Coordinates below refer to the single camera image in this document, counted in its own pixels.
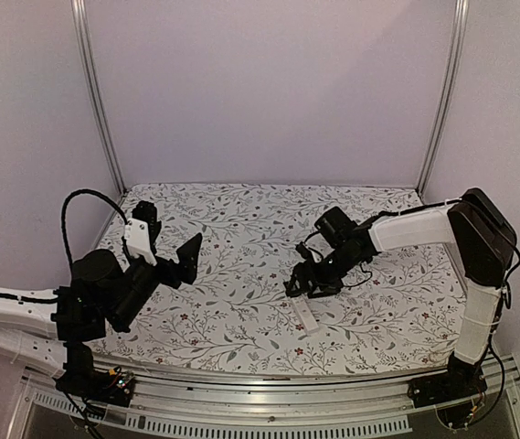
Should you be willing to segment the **white remote control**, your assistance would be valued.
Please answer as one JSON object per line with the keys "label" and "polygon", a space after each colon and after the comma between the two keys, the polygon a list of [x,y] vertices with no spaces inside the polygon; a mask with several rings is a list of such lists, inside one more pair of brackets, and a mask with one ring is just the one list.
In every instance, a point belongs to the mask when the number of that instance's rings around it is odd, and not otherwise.
{"label": "white remote control", "polygon": [[319,330],[319,325],[306,299],[302,296],[297,296],[292,297],[290,302],[296,315],[301,321],[305,333],[311,335],[317,332]]}

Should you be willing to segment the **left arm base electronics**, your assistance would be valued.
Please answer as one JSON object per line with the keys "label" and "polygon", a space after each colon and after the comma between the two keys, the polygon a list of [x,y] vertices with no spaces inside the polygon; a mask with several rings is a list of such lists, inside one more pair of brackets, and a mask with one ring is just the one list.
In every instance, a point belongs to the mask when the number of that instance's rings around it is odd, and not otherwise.
{"label": "left arm base electronics", "polygon": [[56,379],[56,389],[81,399],[129,407],[135,388],[135,376],[120,367],[99,371],[92,359],[69,361],[64,374]]}

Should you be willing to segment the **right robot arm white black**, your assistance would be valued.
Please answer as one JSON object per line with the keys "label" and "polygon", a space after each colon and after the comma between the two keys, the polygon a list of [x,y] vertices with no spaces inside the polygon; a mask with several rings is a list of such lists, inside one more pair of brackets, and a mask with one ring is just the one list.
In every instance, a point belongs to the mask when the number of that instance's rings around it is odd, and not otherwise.
{"label": "right robot arm white black", "polygon": [[520,265],[515,230],[481,189],[471,188],[442,203],[381,211],[361,223],[333,207],[314,227],[332,250],[316,260],[304,243],[297,245],[302,261],[284,284],[291,299],[340,293],[351,270],[382,252],[428,244],[453,247],[463,272],[466,305],[459,339],[439,386],[449,399],[477,388],[502,311],[511,305],[509,277]]}

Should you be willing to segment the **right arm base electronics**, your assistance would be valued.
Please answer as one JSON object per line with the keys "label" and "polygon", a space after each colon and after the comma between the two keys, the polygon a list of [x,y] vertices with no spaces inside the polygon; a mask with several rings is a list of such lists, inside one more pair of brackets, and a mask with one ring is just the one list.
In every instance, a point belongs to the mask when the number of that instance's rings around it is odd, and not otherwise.
{"label": "right arm base electronics", "polygon": [[410,380],[407,395],[415,408],[446,404],[438,409],[438,419],[455,430],[471,424],[486,390],[481,362],[466,363],[451,354],[442,373]]}

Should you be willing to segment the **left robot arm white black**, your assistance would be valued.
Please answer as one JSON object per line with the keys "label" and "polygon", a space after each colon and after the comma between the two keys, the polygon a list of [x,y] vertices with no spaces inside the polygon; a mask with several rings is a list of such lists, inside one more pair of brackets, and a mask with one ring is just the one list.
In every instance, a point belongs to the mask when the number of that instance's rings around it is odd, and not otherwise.
{"label": "left robot arm white black", "polygon": [[153,215],[126,220],[126,268],[113,252],[98,249],[73,263],[68,286],[30,292],[0,288],[0,355],[54,378],[68,369],[73,388],[84,397],[96,396],[103,387],[101,374],[85,362],[73,364],[91,353],[88,342],[105,337],[108,327],[130,332],[159,286],[177,289],[196,279],[201,234],[180,246],[175,260],[167,260],[155,250],[161,228]]}

